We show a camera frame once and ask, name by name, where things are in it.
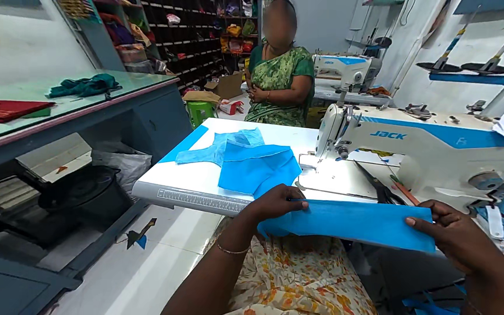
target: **white sewing machine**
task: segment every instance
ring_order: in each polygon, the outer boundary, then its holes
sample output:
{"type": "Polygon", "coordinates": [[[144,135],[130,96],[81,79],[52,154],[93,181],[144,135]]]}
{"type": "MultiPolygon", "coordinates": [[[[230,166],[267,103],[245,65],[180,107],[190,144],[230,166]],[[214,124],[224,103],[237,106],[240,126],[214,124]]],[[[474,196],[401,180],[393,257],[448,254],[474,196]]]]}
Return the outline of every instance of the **white sewing machine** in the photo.
{"type": "Polygon", "coordinates": [[[358,148],[405,154],[397,177],[421,200],[452,202],[457,209],[504,183],[504,137],[492,122],[471,115],[331,105],[322,120],[316,156],[346,159],[358,148]]]}
{"type": "Polygon", "coordinates": [[[379,59],[361,55],[323,55],[317,52],[312,56],[312,60],[315,76],[340,80],[343,93],[351,92],[350,88],[354,86],[371,87],[382,66],[379,59]]]}

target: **green fabric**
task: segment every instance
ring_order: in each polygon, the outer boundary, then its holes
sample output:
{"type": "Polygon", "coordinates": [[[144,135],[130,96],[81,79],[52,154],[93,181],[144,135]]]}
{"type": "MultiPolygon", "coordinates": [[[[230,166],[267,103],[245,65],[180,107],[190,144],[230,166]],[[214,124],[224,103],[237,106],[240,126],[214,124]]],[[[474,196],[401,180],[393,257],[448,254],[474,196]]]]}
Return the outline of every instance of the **green fabric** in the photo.
{"type": "Polygon", "coordinates": [[[66,79],[60,83],[60,86],[54,86],[50,89],[47,98],[65,97],[67,95],[77,95],[79,97],[90,97],[92,95],[102,94],[108,90],[121,89],[120,83],[116,78],[104,73],[95,75],[92,78],[82,78],[79,80],[66,79]]]}
{"type": "Polygon", "coordinates": [[[314,63],[308,50],[296,47],[272,60],[262,60],[262,47],[256,47],[250,53],[248,65],[251,82],[264,91],[290,89],[293,76],[310,76],[312,87],[305,102],[301,105],[281,106],[268,101],[263,103],[250,101],[251,107],[244,120],[304,127],[306,109],[314,98],[314,63]]]}
{"type": "Polygon", "coordinates": [[[247,19],[246,22],[244,23],[244,27],[242,28],[242,34],[244,36],[249,36],[252,33],[254,33],[254,30],[256,29],[256,25],[254,25],[254,22],[252,20],[247,19]]]}
{"type": "Polygon", "coordinates": [[[37,117],[48,117],[52,115],[52,109],[51,108],[44,108],[39,111],[35,111],[34,113],[26,114],[24,116],[21,116],[21,118],[37,118],[37,117]]]}

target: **white wall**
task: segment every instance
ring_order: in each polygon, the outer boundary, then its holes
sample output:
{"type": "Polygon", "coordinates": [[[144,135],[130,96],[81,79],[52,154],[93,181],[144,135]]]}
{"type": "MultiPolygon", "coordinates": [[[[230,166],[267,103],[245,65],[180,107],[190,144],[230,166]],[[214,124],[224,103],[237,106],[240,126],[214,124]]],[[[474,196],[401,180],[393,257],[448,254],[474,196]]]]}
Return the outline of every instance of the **white wall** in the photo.
{"type": "Polygon", "coordinates": [[[382,60],[382,69],[376,77],[375,85],[381,85],[389,91],[394,91],[394,82],[401,75],[404,63],[412,54],[416,54],[421,46],[421,41],[437,17],[445,0],[407,0],[404,3],[404,11],[399,13],[398,19],[388,28],[379,28],[376,38],[384,36],[392,39],[392,45],[386,51],[382,60]]]}
{"type": "Polygon", "coordinates": [[[296,45],[310,53],[317,48],[344,52],[346,32],[354,15],[355,0],[292,0],[297,11],[296,45]]]}
{"type": "Polygon", "coordinates": [[[52,0],[51,20],[0,15],[0,85],[93,69],[52,0]]]}
{"type": "MultiPolygon", "coordinates": [[[[415,65],[418,62],[436,61],[466,23],[467,16],[452,15],[459,3],[460,0],[453,1],[444,25],[433,35],[430,44],[417,54],[414,64],[409,68],[405,80],[394,96],[398,106],[425,103],[435,111],[465,113],[467,104],[473,104],[480,99],[489,102],[502,89],[496,85],[430,81],[428,73],[415,65]]],[[[467,62],[486,62],[503,43],[504,11],[479,13],[450,54],[449,63],[461,65],[467,62]]],[[[500,64],[504,66],[504,55],[500,64]]],[[[503,113],[504,99],[491,115],[500,116],[503,113]]]]}

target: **bangle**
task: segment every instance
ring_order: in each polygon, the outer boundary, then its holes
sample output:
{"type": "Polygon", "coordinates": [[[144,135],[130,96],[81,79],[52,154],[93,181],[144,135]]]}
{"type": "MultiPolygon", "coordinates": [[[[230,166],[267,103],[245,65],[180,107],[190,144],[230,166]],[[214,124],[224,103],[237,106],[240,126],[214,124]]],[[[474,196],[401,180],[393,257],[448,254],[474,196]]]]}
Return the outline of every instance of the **bangle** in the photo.
{"type": "Polygon", "coordinates": [[[241,252],[231,252],[231,251],[228,251],[226,250],[225,248],[221,247],[221,245],[219,245],[219,242],[217,242],[217,247],[219,247],[219,249],[222,251],[222,252],[225,252],[227,254],[233,254],[233,255],[238,255],[238,254],[244,254],[244,253],[247,253],[248,250],[250,250],[250,246],[248,248],[246,248],[245,250],[241,251],[241,252]]]}

